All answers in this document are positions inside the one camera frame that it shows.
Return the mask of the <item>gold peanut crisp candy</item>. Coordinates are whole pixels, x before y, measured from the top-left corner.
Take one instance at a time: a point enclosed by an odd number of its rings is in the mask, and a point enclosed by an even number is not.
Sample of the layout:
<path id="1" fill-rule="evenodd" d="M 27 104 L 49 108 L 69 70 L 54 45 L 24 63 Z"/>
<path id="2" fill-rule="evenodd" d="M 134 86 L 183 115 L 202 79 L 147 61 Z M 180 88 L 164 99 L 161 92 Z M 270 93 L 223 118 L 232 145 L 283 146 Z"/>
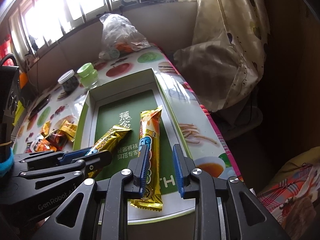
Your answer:
<path id="1" fill-rule="evenodd" d="M 50 126 L 51 126 L 50 120 L 48 120 L 47 122 L 45 122 L 45 123 L 43 124 L 43 126 L 42 126 L 42 128 L 41 128 L 41 131 L 40 131 L 40 133 L 41 133 L 41 135 L 42 135 L 43 137 L 48 136 L 49 131 L 50 131 Z"/>
<path id="2" fill-rule="evenodd" d="M 76 124 L 73 124 L 65 119 L 60 125 L 59 130 L 65 133 L 69 141 L 74 142 L 77 128 L 78 126 Z"/>

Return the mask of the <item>green glass jar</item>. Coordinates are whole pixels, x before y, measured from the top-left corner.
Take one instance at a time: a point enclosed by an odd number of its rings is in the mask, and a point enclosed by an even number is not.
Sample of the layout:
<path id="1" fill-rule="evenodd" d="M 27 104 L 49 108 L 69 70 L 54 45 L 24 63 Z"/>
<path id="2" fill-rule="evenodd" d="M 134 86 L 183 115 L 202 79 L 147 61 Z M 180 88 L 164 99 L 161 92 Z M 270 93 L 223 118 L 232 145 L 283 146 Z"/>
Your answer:
<path id="1" fill-rule="evenodd" d="M 98 82 L 98 72 L 92 63 L 86 63 L 77 70 L 81 84 L 86 88 L 94 87 Z"/>

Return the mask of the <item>gold rice bar snack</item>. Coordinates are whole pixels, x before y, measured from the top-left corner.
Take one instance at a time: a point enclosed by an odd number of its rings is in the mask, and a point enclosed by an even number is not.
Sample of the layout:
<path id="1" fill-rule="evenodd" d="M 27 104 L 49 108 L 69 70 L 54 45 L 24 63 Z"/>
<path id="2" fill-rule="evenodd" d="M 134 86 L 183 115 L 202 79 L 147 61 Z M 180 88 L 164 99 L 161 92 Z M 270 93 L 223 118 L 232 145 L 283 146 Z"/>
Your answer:
<path id="1" fill-rule="evenodd" d="M 121 164 L 116 160 L 116 153 L 120 145 L 122 145 L 122 140 L 127 134 L 130 134 L 131 128 L 126 128 L 120 125 L 113 125 L 86 153 L 86 155 L 91 155 L 104 150 L 109 153 L 108 157 L 111 157 L 111 163 L 103 168 L 93 169 L 88 173 L 88 178 L 95 178 L 96 180 L 103 180 L 106 178 L 111 178 L 116 172 L 120 171 Z"/>

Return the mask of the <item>dark jar white lid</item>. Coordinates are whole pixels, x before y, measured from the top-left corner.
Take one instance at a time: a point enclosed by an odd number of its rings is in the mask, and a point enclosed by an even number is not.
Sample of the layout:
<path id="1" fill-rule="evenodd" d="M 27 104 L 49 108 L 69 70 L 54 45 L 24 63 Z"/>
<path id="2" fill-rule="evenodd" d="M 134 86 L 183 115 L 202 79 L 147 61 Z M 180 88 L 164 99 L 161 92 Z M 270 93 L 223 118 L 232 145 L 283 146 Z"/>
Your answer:
<path id="1" fill-rule="evenodd" d="M 63 87 L 67 94 L 71 94 L 80 84 L 72 69 L 63 74 L 58 79 L 58 83 Z"/>

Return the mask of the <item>yellow green box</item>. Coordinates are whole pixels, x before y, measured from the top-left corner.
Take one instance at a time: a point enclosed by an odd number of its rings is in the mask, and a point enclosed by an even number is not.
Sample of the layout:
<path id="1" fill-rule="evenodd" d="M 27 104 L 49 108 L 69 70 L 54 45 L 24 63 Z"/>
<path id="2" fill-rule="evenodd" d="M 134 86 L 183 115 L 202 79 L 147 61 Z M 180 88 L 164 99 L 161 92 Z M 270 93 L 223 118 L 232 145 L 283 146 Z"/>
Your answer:
<path id="1" fill-rule="evenodd" d="M 14 118 L 14 122 L 13 122 L 13 125 L 16 126 L 21 115 L 23 114 L 25 108 L 24 106 L 22 105 L 22 103 L 20 101 L 18 101 L 17 103 L 17 109 L 16 109 L 16 112 L 15 112 L 15 118 Z"/>

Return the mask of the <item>clear plastic bag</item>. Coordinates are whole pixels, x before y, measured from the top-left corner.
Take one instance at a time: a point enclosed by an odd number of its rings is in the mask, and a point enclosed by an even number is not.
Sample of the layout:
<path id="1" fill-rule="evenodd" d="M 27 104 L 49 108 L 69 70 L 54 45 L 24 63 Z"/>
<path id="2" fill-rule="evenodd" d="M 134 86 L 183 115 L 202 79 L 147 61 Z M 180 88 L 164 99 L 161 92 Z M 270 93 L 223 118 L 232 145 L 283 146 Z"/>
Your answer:
<path id="1" fill-rule="evenodd" d="M 124 16 L 104 14 L 99 18 L 103 24 L 99 59 L 110 61 L 121 55 L 149 48 L 148 40 Z"/>

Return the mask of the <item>black smartphone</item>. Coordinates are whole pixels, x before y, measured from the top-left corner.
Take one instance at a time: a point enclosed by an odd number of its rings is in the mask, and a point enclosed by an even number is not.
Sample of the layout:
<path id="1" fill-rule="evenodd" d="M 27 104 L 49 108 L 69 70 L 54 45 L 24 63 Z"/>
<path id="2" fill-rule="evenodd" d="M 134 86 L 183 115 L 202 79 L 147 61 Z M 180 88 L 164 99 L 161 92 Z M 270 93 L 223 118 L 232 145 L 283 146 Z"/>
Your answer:
<path id="1" fill-rule="evenodd" d="M 32 110 L 29 115 L 28 120 L 31 120 L 40 110 L 42 110 L 46 105 L 48 105 L 51 98 L 51 94 L 47 95 L 44 99 L 42 99 Z"/>

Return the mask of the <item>white orange konjac snack packet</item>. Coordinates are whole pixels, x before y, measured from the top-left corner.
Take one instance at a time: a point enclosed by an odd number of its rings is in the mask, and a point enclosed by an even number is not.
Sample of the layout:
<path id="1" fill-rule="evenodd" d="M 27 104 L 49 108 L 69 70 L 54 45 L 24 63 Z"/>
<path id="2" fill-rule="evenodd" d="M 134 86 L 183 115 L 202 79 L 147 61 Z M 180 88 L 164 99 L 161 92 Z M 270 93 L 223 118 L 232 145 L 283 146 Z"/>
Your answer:
<path id="1" fill-rule="evenodd" d="M 52 145 L 46 139 L 39 139 L 33 142 L 27 143 L 27 147 L 25 149 L 25 153 L 34 153 L 34 152 L 43 152 L 43 151 L 57 151 L 57 148 Z"/>

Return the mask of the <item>beige patterned curtain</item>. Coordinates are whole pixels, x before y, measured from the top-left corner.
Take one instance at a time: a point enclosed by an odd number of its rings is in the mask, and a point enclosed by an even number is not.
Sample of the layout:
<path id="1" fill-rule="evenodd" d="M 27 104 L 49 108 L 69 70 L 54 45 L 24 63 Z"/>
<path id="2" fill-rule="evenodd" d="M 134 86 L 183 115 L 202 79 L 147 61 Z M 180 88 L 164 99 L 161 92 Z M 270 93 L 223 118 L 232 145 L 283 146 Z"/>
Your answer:
<path id="1" fill-rule="evenodd" d="M 264 0 L 198 0 L 192 44 L 175 66 L 209 111 L 231 107 L 263 77 L 269 32 Z"/>

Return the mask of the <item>orange long snack bar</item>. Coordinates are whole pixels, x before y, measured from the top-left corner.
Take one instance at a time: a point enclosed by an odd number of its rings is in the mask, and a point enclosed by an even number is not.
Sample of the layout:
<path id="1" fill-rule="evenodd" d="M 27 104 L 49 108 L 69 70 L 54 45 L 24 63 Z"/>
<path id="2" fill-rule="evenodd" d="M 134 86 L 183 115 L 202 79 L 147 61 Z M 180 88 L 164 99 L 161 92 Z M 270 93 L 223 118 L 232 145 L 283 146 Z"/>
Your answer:
<path id="1" fill-rule="evenodd" d="M 140 113 L 139 153 L 147 149 L 146 167 L 143 168 L 142 194 L 131 200 L 131 205 L 141 209 L 162 211 L 163 202 L 159 183 L 160 123 L 162 106 Z"/>

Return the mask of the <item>red black snack packet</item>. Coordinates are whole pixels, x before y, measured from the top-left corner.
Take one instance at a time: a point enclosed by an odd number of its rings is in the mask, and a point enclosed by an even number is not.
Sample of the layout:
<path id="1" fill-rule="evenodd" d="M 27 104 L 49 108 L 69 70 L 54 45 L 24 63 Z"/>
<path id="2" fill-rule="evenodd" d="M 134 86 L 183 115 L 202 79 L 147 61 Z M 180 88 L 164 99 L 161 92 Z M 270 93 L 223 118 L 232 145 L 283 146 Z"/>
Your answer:
<path id="1" fill-rule="evenodd" d="M 59 129 L 53 130 L 52 133 L 45 137 L 45 139 L 50 142 L 50 144 L 53 145 L 58 151 L 63 150 L 68 141 L 66 134 Z"/>

